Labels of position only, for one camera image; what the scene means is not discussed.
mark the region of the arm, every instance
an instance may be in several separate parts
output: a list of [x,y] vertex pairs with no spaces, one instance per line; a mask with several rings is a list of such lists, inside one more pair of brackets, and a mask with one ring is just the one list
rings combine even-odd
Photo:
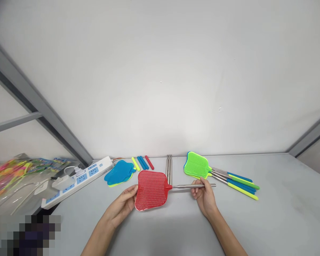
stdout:
[[247,253],[232,233],[228,224],[219,212],[210,183],[203,179],[193,181],[192,184],[204,184],[205,188],[192,188],[191,194],[197,200],[204,216],[211,223],[216,236],[223,247],[226,256],[247,256]]
[[81,256],[103,256],[116,228],[134,209],[138,185],[133,185],[115,199],[107,208],[92,232]]

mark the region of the blue handle grip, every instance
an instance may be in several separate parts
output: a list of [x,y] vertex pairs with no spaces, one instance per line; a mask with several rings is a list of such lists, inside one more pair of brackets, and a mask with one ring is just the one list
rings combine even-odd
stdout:
[[137,157],[137,159],[139,160],[139,162],[140,162],[140,165],[141,165],[142,169],[143,169],[143,170],[145,170],[145,169],[146,169],[146,167],[143,165],[143,162],[142,162],[142,160],[140,159],[140,157],[139,157],[139,156]]
[[146,162],[145,162],[145,160],[143,159],[142,156],[140,156],[140,159],[142,160],[143,165],[145,166],[146,170],[149,170],[149,167],[148,167],[148,165],[146,164]]
[[245,177],[239,176],[239,175],[237,175],[237,174],[232,174],[232,173],[230,173],[230,172],[228,172],[228,174],[231,174],[231,175],[233,175],[233,176],[235,176],[235,177],[241,178],[241,179],[246,180],[246,181],[248,181],[248,182],[252,182],[252,180],[251,180],[251,179],[248,179],[248,178],[245,178]]
[[237,187],[240,187],[239,185],[241,185],[241,186],[247,188],[248,190],[251,190],[251,191],[253,191],[253,192],[256,192],[256,189],[255,189],[255,188],[252,188],[252,187],[250,187],[250,186],[247,186],[247,185],[245,185],[245,184],[242,184],[242,183],[240,183],[240,182],[238,182],[238,181],[234,181],[234,180],[232,180],[232,181],[233,181],[233,182],[236,182],[236,184],[234,184],[234,185],[236,185]]
[[237,181],[233,181],[233,180],[231,180],[229,178],[227,178],[226,181],[231,183],[231,184],[233,184],[233,185],[235,185],[235,186],[237,186],[237,187],[239,187],[239,188],[241,188],[241,189],[243,189],[243,190],[245,190],[245,191],[247,191],[247,192],[249,192],[250,194],[255,194],[255,192],[253,190],[249,189],[250,188],[249,186],[245,186],[242,183],[239,183]]

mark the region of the red fly swatter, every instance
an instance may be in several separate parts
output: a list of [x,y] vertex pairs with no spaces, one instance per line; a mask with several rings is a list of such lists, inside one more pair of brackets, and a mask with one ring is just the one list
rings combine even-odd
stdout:
[[164,173],[146,170],[139,173],[138,180],[139,188],[136,195],[135,208],[139,211],[164,205],[167,201],[168,191],[172,188],[204,187],[203,184],[172,186],[168,184]]

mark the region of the metal frame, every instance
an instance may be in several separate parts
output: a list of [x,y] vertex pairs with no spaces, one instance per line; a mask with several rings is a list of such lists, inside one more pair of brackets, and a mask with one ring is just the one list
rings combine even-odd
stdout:
[[19,71],[13,62],[0,49],[0,84],[8,91],[28,112],[38,112],[42,116],[37,121],[54,138],[63,145],[67,151],[88,167],[93,158],[83,145],[72,134],[60,117],[48,105],[38,91],[31,85],[26,77]]
[[27,123],[29,121],[35,120],[37,118],[42,117],[43,115],[40,114],[39,112],[34,112],[31,114],[27,114],[21,117],[17,117],[17,118],[13,118],[11,120],[8,121],[4,121],[0,123],[0,132],[7,130],[9,128],[21,125],[23,123]]
[[288,153],[294,157],[298,157],[319,139],[320,120],[288,150]]

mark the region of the yellow handle grip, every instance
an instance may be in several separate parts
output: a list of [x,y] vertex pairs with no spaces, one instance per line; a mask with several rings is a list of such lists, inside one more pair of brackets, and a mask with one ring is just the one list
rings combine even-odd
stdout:
[[249,192],[247,192],[247,191],[245,191],[245,190],[243,190],[243,189],[241,189],[241,188],[239,188],[239,187],[237,187],[237,186],[235,186],[235,185],[233,185],[233,184],[231,184],[231,183],[229,183],[229,182],[228,182],[228,186],[229,186],[229,187],[232,187],[232,188],[234,188],[234,189],[236,189],[236,190],[238,190],[239,192],[247,195],[248,197],[251,197],[252,199],[258,200],[258,197],[257,197],[257,196],[255,196],[255,195],[253,195],[253,194],[250,194]]
[[132,160],[133,160],[133,162],[134,162],[134,164],[135,164],[135,167],[136,167],[137,171],[140,171],[141,169],[140,169],[140,167],[138,166],[138,164],[136,163],[135,159],[132,158]]
[[241,178],[239,178],[239,177],[233,176],[233,175],[231,175],[231,174],[229,174],[229,176],[230,176],[230,177],[237,178],[237,179],[242,180],[242,181],[245,181],[245,182],[247,182],[247,183],[254,184],[254,183],[252,183],[252,182],[250,182],[250,181],[246,181],[246,180],[244,180],[244,179],[241,179]]

